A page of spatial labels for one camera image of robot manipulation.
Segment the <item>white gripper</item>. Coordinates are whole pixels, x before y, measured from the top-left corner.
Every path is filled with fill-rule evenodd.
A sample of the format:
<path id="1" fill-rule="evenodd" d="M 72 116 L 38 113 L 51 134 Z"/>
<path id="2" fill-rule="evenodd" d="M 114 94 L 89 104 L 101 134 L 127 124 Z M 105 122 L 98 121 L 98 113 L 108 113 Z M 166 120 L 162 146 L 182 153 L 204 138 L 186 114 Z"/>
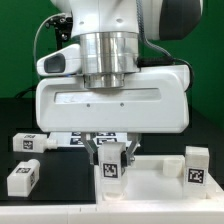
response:
<path id="1" fill-rule="evenodd" d="M 95 132 L 128 133 L 121 166 L 131 166 L 139 133 L 180 133 L 189 124 L 185 65 L 143 68 L 122 88 L 87 89 L 82 76 L 46 78 L 36 90 L 36 119 L 44 132 L 82 132 L 91 165 L 98 165 Z"/>

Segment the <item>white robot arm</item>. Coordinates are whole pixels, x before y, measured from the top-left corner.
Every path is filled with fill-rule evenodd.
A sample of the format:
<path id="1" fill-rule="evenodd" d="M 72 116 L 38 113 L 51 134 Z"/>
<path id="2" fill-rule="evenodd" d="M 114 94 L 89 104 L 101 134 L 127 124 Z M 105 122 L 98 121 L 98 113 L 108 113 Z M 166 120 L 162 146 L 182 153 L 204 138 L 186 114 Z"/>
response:
<path id="1" fill-rule="evenodd" d="M 203 0 L 51 0 L 51 20 L 71 45 L 36 63 L 36 117 L 45 132 L 79 132 L 97 164 L 98 132 L 127 135 L 118 160 L 129 165 L 144 133 L 180 133 L 189 124 L 186 92 L 191 66 L 169 52 L 140 56 L 138 45 L 157 50 L 160 40 L 180 40 L 199 23 Z"/>

